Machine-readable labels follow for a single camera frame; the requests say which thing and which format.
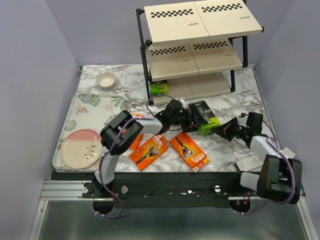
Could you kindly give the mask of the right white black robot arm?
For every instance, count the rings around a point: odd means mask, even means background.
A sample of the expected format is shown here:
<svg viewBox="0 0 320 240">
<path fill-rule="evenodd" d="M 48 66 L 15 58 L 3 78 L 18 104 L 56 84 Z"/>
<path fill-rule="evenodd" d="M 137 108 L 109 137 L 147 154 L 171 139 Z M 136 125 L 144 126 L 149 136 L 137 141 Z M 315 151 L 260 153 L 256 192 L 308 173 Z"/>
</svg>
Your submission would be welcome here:
<svg viewBox="0 0 320 240">
<path fill-rule="evenodd" d="M 210 129 L 229 142 L 234 138 L 243 140 L 263 161 L 259 174 L 241 170 L 240 177 L 230 183 L 230 191 L 241 196 L 250 189 L 262 199 L 295 205 L 301 193 L 301 161 L 288 157 L 272 143 L 268 135 L 262 133 L 264 116 L 261 113 L 249 112 L 242 116 L 247 117 L 245 126 L 240 125 L 235 117 Z"/>
</svg>

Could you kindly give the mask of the black green razor box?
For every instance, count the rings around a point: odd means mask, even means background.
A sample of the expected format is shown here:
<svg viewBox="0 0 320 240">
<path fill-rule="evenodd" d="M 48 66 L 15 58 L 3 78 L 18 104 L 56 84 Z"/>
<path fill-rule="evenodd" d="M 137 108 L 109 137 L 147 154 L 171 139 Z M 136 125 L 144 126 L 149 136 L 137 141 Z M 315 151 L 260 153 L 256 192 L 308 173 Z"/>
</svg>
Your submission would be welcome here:
<svg viewBox="0 0 320 240">
<path fill-rule="evenodd" d="M 150 95 L 152 97 L 158 96 L 158 95 L 167 95 L 169 91 L 167 80 L 151 82 L 149 85 L 149 89 L 150 89 Z"/>
<path fill-rule="evenodd" d="M 195 102 L 193 106 L 197 115 L 200 116 L 197 127 L 201 135 L 208 134 L 212 128 L 220 126 L 220 121 L 204 100 Z"/>
</svg>

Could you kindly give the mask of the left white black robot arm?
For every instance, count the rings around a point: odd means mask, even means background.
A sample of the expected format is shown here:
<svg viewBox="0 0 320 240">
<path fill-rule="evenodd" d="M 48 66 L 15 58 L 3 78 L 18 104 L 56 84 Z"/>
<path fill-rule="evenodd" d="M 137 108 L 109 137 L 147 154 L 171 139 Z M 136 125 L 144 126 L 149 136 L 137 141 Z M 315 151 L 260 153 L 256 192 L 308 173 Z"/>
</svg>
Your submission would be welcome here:
<svg viewBox="0 0 320 240">
<path fill-rule="evenodd" d="M 151 117 L 134 116 L 122 110 L 100 132 L 100 143 L 107 151 L 102 154 L 95 173 L 97 182 L 93 191 L 101 198 L 112 192 L 110 183 L 114 180 L 118 160 L 139 134 L 164 134 L 171 126 L 180 126 L 184 132 L 194 132 L 206 124 L 208 120 L 194 106 L 185 107 L 178 99 L 172 99 L 164 110 Z"/>
</svg>

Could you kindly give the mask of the beige black three-tier shelf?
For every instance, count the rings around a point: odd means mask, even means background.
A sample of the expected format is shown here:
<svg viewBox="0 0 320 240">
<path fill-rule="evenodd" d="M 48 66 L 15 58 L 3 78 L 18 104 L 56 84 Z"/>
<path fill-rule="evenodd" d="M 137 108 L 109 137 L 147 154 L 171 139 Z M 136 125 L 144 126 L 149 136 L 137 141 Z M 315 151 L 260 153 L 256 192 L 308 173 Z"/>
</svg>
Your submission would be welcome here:
<svg viewBox="0 0 320 240">
<path fill-rule="evenodd" d="M 249 64 L 248 37 L 264 27 L 244 0 L 201 0 L 145 6 L 135 11 L 138 32 L 146 17 L 150 39 L 140 38 L 148 103 L 189 100 L 236 90 L 235 72 Z M 167 80 L 168 94 L 151 96 L 152 82 Z"/>
</svg>

